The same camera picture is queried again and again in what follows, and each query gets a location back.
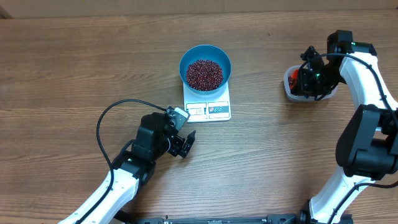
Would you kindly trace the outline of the clear plastic container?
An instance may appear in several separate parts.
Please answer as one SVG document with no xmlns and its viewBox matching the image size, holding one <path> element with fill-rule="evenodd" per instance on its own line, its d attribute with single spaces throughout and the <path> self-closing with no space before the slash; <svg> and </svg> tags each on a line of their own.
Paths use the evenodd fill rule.
<svg viewBox="0 0 398 224">
<path fill-rule="evenodd" d="M 306 102 L 311 102 L 315 101 L 315 96 L 308 96 L 308 95 L 293 95 L 290 91 L 290 85 L 289 85 L 289 78 L 293 78 L 293 74 L 296 70 L 300 68 L 301 65 L 294 65 L 286 70 L 284 73 L 284 78 L 283 78 L 283 83 L 284 83 L 284 90 L 287 98 L 291 101 L 297 102 L 297 103 L 306 103 Z M 334 89 L 330 90 L 327 95 L 325 95 L 321 100 L 326 100 L 335 95 L 337 92 L 338 87 L 336 86 Z"/>
</svg>

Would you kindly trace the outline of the beans in blue bowl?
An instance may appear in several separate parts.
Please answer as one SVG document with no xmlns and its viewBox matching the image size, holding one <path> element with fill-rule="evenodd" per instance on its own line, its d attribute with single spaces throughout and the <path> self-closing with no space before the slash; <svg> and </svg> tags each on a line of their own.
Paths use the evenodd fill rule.
<svg viewBox="0 0 398 224">
<path fill-rule="evenodd" d="M 186 71 L 188 85 L 198 91 L 212 91 L 219 88 L 224 80 L 221 66 L 209 59 L 198 59 Z"/>
</svg>

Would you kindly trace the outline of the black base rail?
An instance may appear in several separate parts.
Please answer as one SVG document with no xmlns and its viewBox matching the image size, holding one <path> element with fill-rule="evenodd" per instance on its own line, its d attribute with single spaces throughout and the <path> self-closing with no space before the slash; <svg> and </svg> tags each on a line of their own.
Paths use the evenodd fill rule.
<svg viewBox="0 0 398 224">
<path fill-rule="evenodd" d="M 119 211 L 114 218 L 122 223 L 135 224 L 304 224 L 318 223 L 311 220 L 301 211 L 300 215 L 296 214 L 270 214 L 266 217 L 238 217 L 238 218 L 134 218 L 131 214 Z"/>
</svg>

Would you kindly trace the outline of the red adzuki beans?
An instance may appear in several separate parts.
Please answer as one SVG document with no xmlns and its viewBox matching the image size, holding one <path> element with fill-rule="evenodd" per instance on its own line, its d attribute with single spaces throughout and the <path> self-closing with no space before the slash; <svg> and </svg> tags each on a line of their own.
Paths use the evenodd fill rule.
<svg viewBox="0 0 398 224">
<path fill-rule="evenodd" d="M 297 77 L 292 75 L 288 77 L 288 84 L 289 84 L 289 89 L 293 89 L 296 85 L 297 82 Z"/>
</svg>

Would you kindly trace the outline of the blue bowl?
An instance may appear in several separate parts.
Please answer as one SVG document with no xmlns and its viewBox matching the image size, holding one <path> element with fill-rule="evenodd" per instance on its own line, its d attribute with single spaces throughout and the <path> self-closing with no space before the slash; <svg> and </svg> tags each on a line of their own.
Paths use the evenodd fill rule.
<svg viewBox="0 0 398 224">
<path fill-rule="evenodd" d="M 186 81 L 186 77 L 185 77 L 186 71 L 187 71 L 188 66 L 198 59 L 209 59 L 209 60 L 213 60 L 214 62 L 218 63 L 223 70 L 224 80 L 223 80 L 221 86 L 223 86 L 225 83 L 228 83 L 229 78 L 232 73 L 232 64 L 231 64 L 231 61 L 230 61 L 228 55 L 223 50 L 221 50 L 220 48 L 215 47 L 213 45 L 197 45 L 197 46 L 191 48 L 190 50 L 188 50 L 187 52 L 185 52 L 180 60 L 180 63 L 179 63 L 180 78 L 183 81 L 183 84 L 188 86 L 189 89 L 195 90 L 195 89 L 191 88 Z M 198 91 L 198 90 L 195 90 L 195 91 L 198 91 L 201 94 L 204 94 L 204 92 L 211 94 L 211 93 L 215 92 L 217 89 L 212 90 L 212 91 Z"/>
</svg>

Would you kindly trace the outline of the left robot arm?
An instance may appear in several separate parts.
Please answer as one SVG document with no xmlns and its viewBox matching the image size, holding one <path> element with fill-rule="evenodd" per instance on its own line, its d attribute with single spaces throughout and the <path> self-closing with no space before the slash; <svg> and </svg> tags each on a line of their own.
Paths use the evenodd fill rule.
<svg viewBox="0 0 398 224">
<path fill-rule="evenodd" d="M 122 148 L 102 184 L 61 223 L 111 223 L 120 209 L 148 183 L 159 157 L 166 152 L 187 156 L 195 141 L 195 132 L 186 139 L 178 136 L 178 132 L 188 118 L 189 114 L 180 108 L 143 116 L 136 138 Z"/>
</svg>

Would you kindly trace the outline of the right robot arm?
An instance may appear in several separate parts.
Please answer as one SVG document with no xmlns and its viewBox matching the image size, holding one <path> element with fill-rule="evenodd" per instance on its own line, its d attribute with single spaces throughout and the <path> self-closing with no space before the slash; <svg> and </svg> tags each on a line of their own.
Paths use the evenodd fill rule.
<svg viewBox="0 0 398 224">
<path fill-rule="evenodd" d="M 286 94 L 291 100 L 320 101 L 343 83 L 348 86 L 355 112 L 336 144 L 337 169 L 300 216 L 301 223 L 351 223 L 344 211 L 367 187 L 397 172 L 397 101 L 378 69 L 371 44 L 340 40 L 328 43 L 325 54 L 310 46 L 303 64 L 287 70 Z"/>
</svg>

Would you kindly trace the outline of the white digital kitchen scale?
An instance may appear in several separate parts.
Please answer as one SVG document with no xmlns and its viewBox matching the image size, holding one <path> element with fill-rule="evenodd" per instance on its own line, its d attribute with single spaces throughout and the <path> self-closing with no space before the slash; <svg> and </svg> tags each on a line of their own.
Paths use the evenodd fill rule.
<svg viewBox="0 0 398 224">
<path fill-rule="evenodd" d="M 188 123 L 206 123 L 229 121 L 231 119 L 231 102 L 229 83 L 225 83 L 215 92 L 199 93 L 183 85 L 184 109 L 190 115 Z"/>
</svg>

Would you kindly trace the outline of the red scoop blue handle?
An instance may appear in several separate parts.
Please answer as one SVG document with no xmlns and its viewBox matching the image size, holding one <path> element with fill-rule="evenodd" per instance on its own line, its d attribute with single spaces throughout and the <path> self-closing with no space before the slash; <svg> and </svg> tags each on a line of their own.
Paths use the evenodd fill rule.
<svg viewBox="0 0 398 224">
<path fill-rule="evenodd" d="M 291 74 L 290 80 L 291 80 L 292 82 L 296 82 L 296 81 L 297 81 L 298 71 L 299 71 L 299 70 L 296 69 L 296 70 L 294 70 L 293 73 Z"/>
</svg>

